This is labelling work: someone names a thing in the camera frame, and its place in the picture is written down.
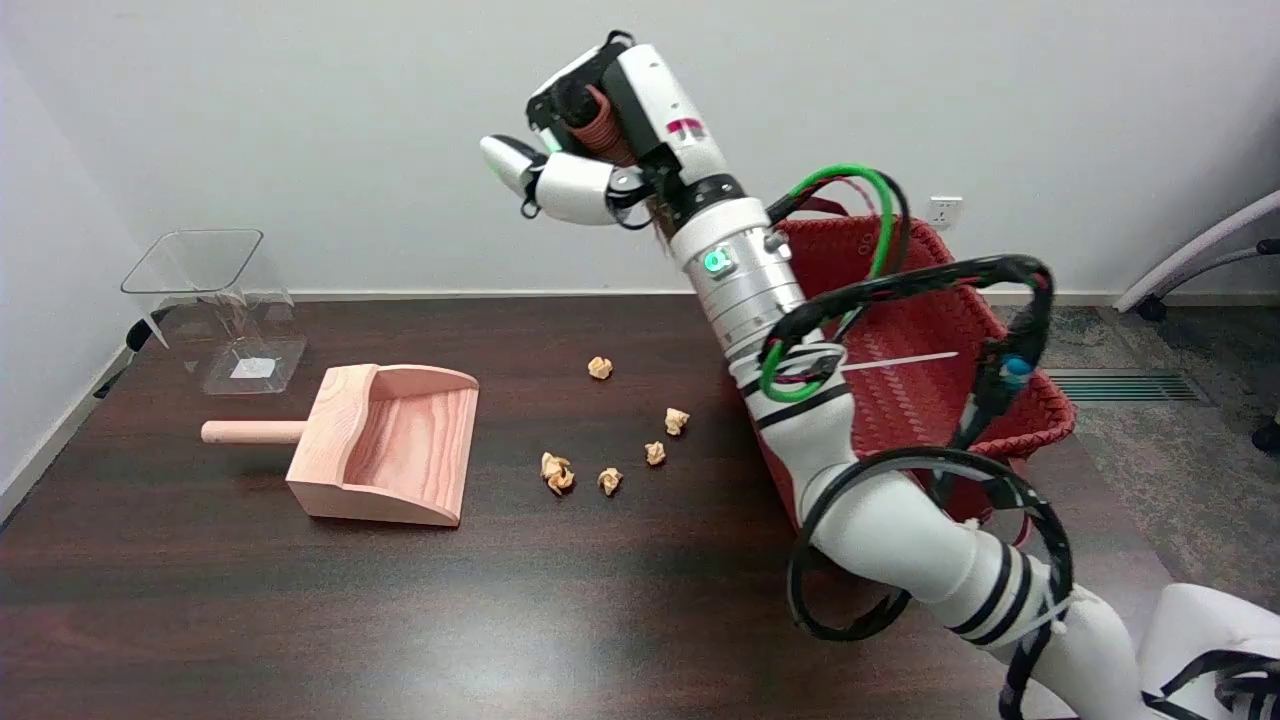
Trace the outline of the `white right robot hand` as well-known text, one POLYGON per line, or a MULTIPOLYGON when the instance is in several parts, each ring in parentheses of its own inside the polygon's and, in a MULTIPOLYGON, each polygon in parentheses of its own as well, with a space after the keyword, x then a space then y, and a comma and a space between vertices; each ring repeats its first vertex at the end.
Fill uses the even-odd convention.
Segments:
POLYGON ((745 195, 668 63, 631 33, 612 31, 554 73, 525 115, 539 147, 508 135, 485 136, 480 147, 526 218, 628 227, 641 206, 669 238, 745 195))

